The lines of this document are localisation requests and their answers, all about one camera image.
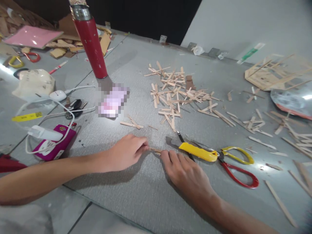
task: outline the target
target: yellow label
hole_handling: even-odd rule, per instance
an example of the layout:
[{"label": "yellow label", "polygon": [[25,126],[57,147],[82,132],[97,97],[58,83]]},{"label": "yellow label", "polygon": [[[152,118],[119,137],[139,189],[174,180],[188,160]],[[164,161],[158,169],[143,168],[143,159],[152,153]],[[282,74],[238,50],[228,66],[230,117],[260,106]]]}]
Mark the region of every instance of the yellow label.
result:
[{"label": "yellow label", "polygon": [[41,112],[36,112],[36,113],[27,114],[27,115],[15,116],[15,117],[12,118],[12,121],[24,122],[24,121],[30,121],[30,120],[33,120],[33,119],[41,118],[41,117],[42,117],[42,113]]}]

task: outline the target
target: computer mouse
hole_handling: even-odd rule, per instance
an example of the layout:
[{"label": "computer mouse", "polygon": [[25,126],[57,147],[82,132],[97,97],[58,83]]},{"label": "computer mouse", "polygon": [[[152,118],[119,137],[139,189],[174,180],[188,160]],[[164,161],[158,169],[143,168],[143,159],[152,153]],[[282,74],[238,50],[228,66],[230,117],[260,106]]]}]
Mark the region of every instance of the computer mouse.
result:
[{"label": "computer mouse", "polygon": [[67,97],[65,92],[62,90],[56,90],[56,91],[50,93],[49,96],[51,99],[56,100],[56,101],[62,101]]}]

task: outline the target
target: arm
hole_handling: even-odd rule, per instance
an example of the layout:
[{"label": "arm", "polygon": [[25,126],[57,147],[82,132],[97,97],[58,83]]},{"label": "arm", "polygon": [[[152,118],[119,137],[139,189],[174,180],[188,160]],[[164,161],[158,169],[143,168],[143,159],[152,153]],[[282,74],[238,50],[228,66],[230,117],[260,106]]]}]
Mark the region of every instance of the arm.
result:
[{"label": "arm", "polygon": [[121,171],[149,150],[146,137],[126,135],[112,148],[92,155],[37,164],[0,178],[0,205],[22,205],[78,176]]},{"label": "arm", "polygon": [[174,151],[163,150],[161,159],[173,184],[182,192],[194,208],[207,215],[231,233],[277,233],[222,200],[210,185],[205,172],[188,157]]}]

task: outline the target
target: scissor handle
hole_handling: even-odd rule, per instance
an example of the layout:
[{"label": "scissor handle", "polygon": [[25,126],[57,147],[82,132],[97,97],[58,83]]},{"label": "scissor handle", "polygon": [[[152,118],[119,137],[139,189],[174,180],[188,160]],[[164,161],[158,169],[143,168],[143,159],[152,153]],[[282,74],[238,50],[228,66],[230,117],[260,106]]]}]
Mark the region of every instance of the scissor handle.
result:
[{"label": "scissor handle", "polygon": [[[238,183],[239,185],[244,186],[245,188],[249,188],[249,189],[251,189],[251,188],[254,189],[254,188],[256,188],[256,187],[259,186],[259,180],[258,180],[258,178],[257,178],[254,174],[252,174],[251,172],[246,171],[246,170],[244,170],[244,169],[241,169],[241,168],[239,168],[239,167],[236,167],[236,166],[234,166],[234,165],[228,164],[228,163],[226,163],[226,162],[222,162],[221,165],[222,165],[222,166],[224,167],[224,169],[227,171],[227,173],[229,174],[229,176],[230,176],[236,183]],[[239,181],[239,180],[232,174],[232,172],[230,171],[229,168],[233,168],[233,169],[235,169],[235,170],[237,170],[237,171],[239,171],[239,172],[242,172],[242,173],[244,173],[244,174],[250,176],[250,177],[253,179],[253,183],[252,183],[251,185],[248,185],[248,184],[244,184],[243,182]]]},{"label": "scissor handle", "polygon": [[[40,55],[37,54],[37,53],[29,52],[29,53],[23,53],[23,54],[24,54],[24,55],[26,56],[26,58],[27,58],[29,61],[31,61],[31,62],[38,62],[38,61],[41,59]],[[35,59],[31,59],[31,58],[29,57],[29,55],[34,55],[34,56],[36,56],[36,58],[35,58]]]},{"label": "scissor handle", "polygon": [[[248,162],[246,162],[246,161],[244,161],[244,160],[242,160],[242,159],[236,157],[235,155],[233,155],[233,154],[227,152],[228,150],[233,150],[233,149],[242,152],[242,153],[248,158]],[[235,147],[235,146],[229,146],[229,147],[223,148],[223,149],[222,149],[222,152],[223,152],[224,155],[228,155],[228,156],[234,158],[235,160],[239,161],[240,163],[243,163],[243,164],[246,164],[246,165],[251,165],[251,164],[254,163],[254,159],[252,158],[252,156],[250,156],[250,154],[247,153],[247,152],[246,152],[245,150],[243,150],[242,148]]]},{"label": "scissor handle", "polygon": [[[20,61],[19,64],[14,65],[15,60]],[[13,68],[20,68],[24,66],[23,61],[20,59],[20,56],[13,56],[10,61],[9,61],[9,65]]]}]

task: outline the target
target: wall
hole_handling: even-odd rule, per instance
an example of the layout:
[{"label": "wall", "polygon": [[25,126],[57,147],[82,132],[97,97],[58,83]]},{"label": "wall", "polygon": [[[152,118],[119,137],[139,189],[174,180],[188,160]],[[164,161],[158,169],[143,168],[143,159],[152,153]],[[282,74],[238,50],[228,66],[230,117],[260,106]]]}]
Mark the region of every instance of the wall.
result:
[{"label": "wall", "polygon": [[228,50],[227,57],[237,60],[263,42],[247,62],[272,53],[298,53],[312,62],[312,1],[202,0],[181,45],[190,42],[206,52]]}]

